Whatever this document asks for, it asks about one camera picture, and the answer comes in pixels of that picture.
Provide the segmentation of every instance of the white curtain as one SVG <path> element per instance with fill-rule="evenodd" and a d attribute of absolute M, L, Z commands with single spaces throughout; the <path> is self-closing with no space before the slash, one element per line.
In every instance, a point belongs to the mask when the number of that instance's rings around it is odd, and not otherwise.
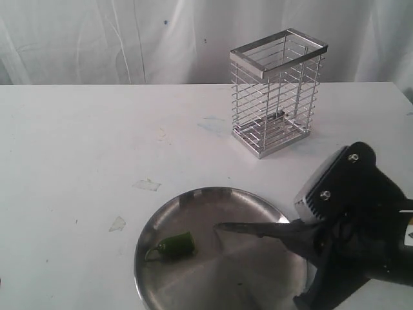
<path fill-rule="evenodd" d="M 329 44 L 322 81 L 413 97 L 413 0 L 0 0 L 0 83 L 229 83 L 229 50 L 290 27 Z"/>

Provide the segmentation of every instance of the bolt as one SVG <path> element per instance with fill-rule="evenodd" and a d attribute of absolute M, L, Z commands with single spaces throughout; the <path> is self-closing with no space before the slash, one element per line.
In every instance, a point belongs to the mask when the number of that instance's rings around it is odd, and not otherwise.
<path fill-rule="evenodd" d="M 348 161 L 351 163 L 355 163 L 357 160 L 359 160 L 358 154 L 350 154 L 348 155 Z"/>
<path fill-rule="evenodd" d="M 322 191 L 322 192 L 320 193 L 320 198 L 321 198 L 322 200 L 329 200 L 330 197 L 331 197 L 331 192 L 329 192 L 329 191 Z"/>

